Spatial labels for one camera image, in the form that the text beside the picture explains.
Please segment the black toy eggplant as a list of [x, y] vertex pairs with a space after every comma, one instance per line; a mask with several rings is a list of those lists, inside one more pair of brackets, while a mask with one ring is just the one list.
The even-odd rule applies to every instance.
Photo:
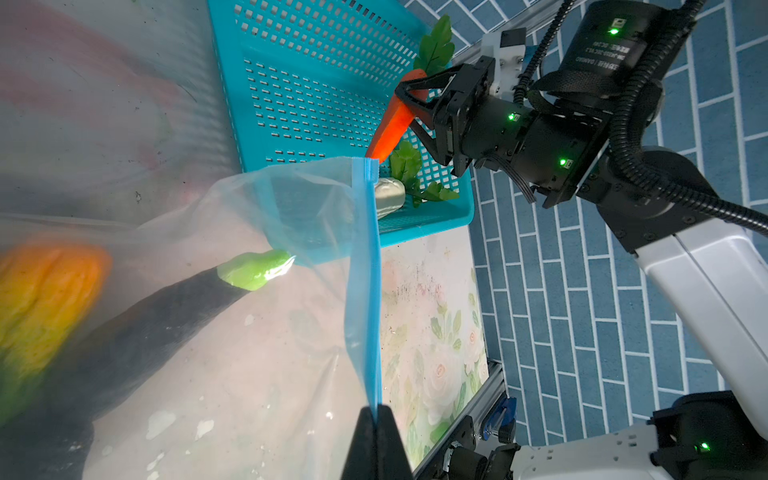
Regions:
[[159, 289], [64, 347], [1, 425], [4, 479], [79, 479], [95, 420], [122, 404], [216, 316], [288, 272], [284, 250], [244, 253]]

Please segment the green toy leaf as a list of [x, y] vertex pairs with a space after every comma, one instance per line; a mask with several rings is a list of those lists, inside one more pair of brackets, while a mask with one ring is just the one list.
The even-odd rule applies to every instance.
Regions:
[[409, 141], [401, 141], [389, 156], [391, 177], [400, 181], [408, 202], [419, 208], [427, 202], [444, 202], [458, 199], [459, 193], [451, 190], [447, 182], [427, 180], [422, 173], [423, 159], [420, 151]]

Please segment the white toy garlic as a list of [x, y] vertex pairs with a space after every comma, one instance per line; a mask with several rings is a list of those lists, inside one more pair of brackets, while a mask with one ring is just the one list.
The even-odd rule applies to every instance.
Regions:
[[377, 218], [382, 219], [403, 207], [405, 186], [400, 180], [380, 178], [374, 187]]

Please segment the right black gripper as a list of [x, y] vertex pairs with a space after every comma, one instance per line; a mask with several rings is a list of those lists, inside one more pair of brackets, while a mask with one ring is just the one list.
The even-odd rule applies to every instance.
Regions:
[[527, 107], [490, 94], [495, 61], [483, 57], [420, 79], [401, 82], [396, 97], [421, 102], [417, 92], [437, 90], [433, 134], [410, 123], [432, 159], [463, 175], [470, 166], [506, 174], [532, 203], [571, 200], [606, 141], [606, 115], [566, 101]]

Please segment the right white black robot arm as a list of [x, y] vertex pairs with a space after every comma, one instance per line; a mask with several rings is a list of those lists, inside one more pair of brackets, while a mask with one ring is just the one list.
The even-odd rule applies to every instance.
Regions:
[[535, 71], [550, 36], [513, 75], [511, 36], [499, 32], [476, 62], [397, 86], [414, 133], [456, 175], [498, 170], [528, 201], [594, 204], [729, 384], [682, 396], [643, 425], [552, 447], [517, 444], [505, 421], [487, 455], [447, 446], [441, 477], [766, 477], [767, 265], [751, 234], [766, 233], [767, 217], [722, 199], [683, 155], [641, 143], [701, 9], [598, 1], [546, 75]]

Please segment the teal plastic basket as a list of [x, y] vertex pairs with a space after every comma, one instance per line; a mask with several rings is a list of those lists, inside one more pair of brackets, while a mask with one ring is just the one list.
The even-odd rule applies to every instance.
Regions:
[[[361, 157], [395, 87], [428, 34], [397, 1], [208, 1], [223, 90], [242, 169], [252, 172], [334, 157]], [[379, 222], [382, 246], [465, 226], [474, 216], [469, 176], [434, 162], [417, 137], [427, 180], [460, 197], [406, 204]], [[320, 200], [278, 181], [262, 192], [276, 220], [271, 248], [309, 265], [349, 255], [349, 234], [330, 240]]]

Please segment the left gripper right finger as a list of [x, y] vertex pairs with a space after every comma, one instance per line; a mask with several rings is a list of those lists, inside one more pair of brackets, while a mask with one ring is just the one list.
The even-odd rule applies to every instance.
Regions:
[[377, 406], [376, 478], [378, 480], [412, 480], [413, 473], [390, 407]]

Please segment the orange toy carrot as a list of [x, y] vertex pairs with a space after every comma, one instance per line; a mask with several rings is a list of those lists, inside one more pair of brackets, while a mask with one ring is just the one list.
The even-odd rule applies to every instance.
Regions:
[[[422, 37], [413, 69], [401, 81], [423, 79], [444, 71], [455, 52], [452, 37], [450, 17], [443, 15], [431, 32]], [[414, 113], [393, 94], [365, 156], [384, 162], [398, 146], [414, 118]]]

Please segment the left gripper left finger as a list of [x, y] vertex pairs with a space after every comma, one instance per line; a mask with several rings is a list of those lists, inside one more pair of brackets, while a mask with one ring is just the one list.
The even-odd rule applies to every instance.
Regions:
[[373, 410], [360, 410], [341, 480], [375, 480], [378, 478], [377, 423]]

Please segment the clear zip top bag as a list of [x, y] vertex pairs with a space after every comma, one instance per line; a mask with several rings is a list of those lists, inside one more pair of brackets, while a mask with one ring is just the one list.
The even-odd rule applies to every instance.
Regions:
[[26, 243], [105, 249], [101, 295], [59, 350], [161, 288], [271, 248], [264, 188], [320, 200], [349, 255], [298, 264], [202, 328], [122, 404], [94, 421], [79, 479], [337, 479], [360, 410], [380, 397], [380, 251], [372, 160], [277, 165], [214, 184], [141, 226], [5, 215], [1, 255]]

